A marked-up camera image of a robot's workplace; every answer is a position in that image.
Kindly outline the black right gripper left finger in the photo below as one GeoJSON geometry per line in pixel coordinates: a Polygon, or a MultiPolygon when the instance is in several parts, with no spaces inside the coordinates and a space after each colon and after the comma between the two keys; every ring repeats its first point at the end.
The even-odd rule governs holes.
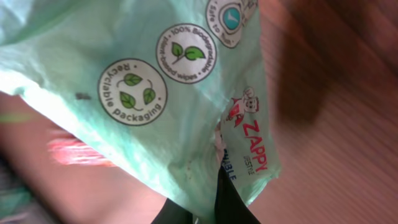
{"type": "Polygon", "coordinates": [[[167,199],[151,224],[193,224],[193,215],[167,199]]]}

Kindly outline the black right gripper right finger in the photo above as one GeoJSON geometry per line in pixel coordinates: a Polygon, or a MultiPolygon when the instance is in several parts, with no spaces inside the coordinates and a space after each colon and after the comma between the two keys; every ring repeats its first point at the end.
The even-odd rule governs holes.
{"type": "Polygon", "coordinates": [[[241,200],[223,166],[218,172],[214,211],[216,224],[260,224],[241,200]]]}

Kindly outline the light teal wipes packet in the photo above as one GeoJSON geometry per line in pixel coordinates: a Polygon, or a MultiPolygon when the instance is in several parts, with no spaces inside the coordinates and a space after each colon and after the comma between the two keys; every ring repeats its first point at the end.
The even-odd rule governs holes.
{"type": "Polygon", "coordinates": [[[1,90],[210,219],[277,177],[257,1],[1,2],[1,90]]]}

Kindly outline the red chocolate bar wrapper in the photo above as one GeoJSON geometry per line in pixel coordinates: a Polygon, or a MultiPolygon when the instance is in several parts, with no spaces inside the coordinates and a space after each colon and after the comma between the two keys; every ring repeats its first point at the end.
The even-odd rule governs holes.
{"type": "Polygon", "coordinates": [[[51,129],[49,136],[47,148],[53,159],[60,164],[116,167],[104,155],[64,129],[51,129]]]}

